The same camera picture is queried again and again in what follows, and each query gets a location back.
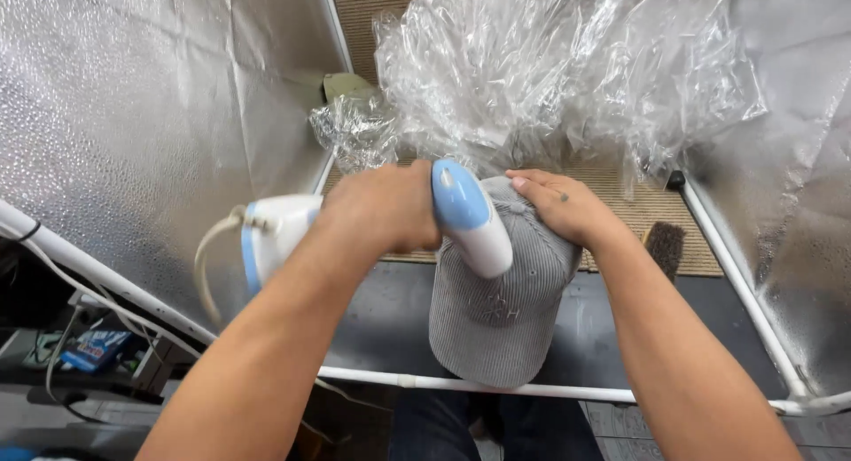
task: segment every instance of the cap brim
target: cap brim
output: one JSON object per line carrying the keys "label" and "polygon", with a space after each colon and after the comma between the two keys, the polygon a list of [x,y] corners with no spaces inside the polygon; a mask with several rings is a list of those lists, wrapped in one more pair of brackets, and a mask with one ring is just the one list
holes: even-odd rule
{"label": "cap brim", "polygon": [[515,388],[531,381],[550,349],[561,293],[550,307],[523,323],[492,326],[471,319],[463,303],[458,303],[456,286],[441,276],[439,263],[431,297],[429,343],[440,364],[462,379],[495,388]]}

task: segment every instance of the hand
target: hand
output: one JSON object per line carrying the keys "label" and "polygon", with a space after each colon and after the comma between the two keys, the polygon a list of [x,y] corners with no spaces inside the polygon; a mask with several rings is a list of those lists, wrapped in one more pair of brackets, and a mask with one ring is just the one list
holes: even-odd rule
{"label": "hand", "polygon": [[317,229],[334,231],[344,243],[376,256],[440,246],[431,198],[431,162],[410,168],[388,164],[345,176],[325,197]]}
{"label": "hand", "polygon": [[540,170],[507,171],[514,189],[538,210],[553,232],[591,253],[613,234],[630,232],[586,184]]}

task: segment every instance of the cap button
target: cap button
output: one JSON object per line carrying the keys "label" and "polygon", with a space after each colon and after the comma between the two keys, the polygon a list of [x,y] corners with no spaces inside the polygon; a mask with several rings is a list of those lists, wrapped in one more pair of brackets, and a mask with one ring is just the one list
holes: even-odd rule
{"label": "cap button", "polygon": [[528,210],[528,207],[520,202],[514,202],[509,207],[511,213],[516,213],[517,215],[523,215]]}

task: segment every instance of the handheld garment steamer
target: handheld garment steamer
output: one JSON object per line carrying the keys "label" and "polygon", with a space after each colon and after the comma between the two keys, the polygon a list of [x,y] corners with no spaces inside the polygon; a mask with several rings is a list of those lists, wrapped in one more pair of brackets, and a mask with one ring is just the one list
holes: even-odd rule
{"label": "handheld garment steamer", "polygon": [[[457,245],[476,274],[495,278],[511,267],[511,241],[488,193],[476,177],[453,160],[431,166],[434,213],[441,231]],[[195,256],[195,282],[207,313],[222,325],[205,274],[205,250],[218,233],[241,227],[242,263],[250,295],[256,295],[299,244],[319,213],[320,195],[283,195],[236,207],[210,228]]]}

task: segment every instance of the forearm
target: forearm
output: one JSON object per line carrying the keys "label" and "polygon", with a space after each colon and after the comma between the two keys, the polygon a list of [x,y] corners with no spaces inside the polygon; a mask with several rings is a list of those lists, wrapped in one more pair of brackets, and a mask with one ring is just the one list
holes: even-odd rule
{"label": "forearm", "polygon": [[283,459],[378,253],[314,229],[180,385],[137,459]]}
{"label": "forearm", "polygon": [[633,392],[666,458],[799,459],[759,388],[628,227],[593,253]]}

